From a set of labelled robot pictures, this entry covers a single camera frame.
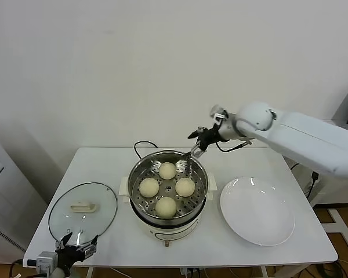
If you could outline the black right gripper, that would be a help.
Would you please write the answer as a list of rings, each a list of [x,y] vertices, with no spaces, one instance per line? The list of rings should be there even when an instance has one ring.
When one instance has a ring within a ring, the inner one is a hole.
[[[197,138],[198,143],[196,143],[189,152],[183,154],[183,159],[185,160],[191,158],[198,159],[206,152],[210,145],[221,141],[218,126],[213,126],[210,129],[199,126],[187,138]]]

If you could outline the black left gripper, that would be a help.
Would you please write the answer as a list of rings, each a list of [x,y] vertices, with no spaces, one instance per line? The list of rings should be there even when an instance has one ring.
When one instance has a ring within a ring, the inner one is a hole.
[[[58,268],[71,268],[76,262],[81,262],[83,258],[89,258],[96,252],[99,235],[96,235],[92,240],[80,246],[67,246],[72,235],[72,233],[68,233],[56,241]]]

